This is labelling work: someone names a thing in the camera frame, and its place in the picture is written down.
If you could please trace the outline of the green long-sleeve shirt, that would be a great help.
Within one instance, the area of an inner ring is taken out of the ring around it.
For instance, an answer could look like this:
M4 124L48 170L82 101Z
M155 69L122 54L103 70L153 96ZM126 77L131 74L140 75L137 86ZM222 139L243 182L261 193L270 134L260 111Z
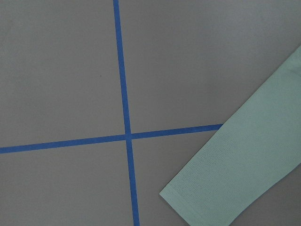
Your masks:
M216 131L160 196L191 226L228 226L301 162L301 51Z

